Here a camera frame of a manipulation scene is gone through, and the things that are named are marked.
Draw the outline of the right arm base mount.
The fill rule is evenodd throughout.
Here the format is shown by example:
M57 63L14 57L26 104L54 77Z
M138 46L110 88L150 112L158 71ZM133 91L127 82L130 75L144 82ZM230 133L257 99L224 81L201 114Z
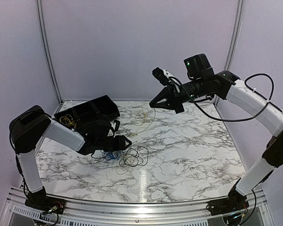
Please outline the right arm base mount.
M212 216L245 210L249 207L249 203L242 201L240 203L230 202L228 198L211 200L206 205L206 210Z

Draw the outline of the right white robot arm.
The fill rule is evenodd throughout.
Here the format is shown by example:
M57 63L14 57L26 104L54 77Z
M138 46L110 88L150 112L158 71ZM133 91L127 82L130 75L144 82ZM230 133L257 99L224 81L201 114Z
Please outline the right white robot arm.
M166 70L155 68L152 75L163 85L163 89L150 101L151 108L184 112L183 103L195 101L200 97L219 97L240 107L250 117L236 119L235 122L258 120L271 133L262 157L240 178L225 199L224 207L236 210L246 199L249 192L264 182L274 171L283 165L283 110L272 104L271 98L263 97L246 81L230 71L215 73L205 54L198 54L184 60L188 83L181 83Z

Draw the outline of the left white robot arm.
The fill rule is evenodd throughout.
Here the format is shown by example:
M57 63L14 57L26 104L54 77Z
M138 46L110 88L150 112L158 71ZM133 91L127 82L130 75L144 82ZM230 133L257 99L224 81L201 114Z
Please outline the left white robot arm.
M35 149L42 137L67 146L80 155L92 155L97 150L126 150L132 142L126 136L115 134L120 122L114 122L115 125L112 125L108 117L100 116L91 122L87 132L82 133L53 119L38 105L16 117L9 125L9 141L16 154L27 199L41 210L50 206L35 159Z

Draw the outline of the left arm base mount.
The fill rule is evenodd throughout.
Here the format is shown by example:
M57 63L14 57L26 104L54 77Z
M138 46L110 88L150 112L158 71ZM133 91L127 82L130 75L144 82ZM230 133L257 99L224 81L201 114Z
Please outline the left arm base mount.
M28 193L25 201L26 206L41 210L44 214L63 214L65 204L66 200L48 196L43 190Z

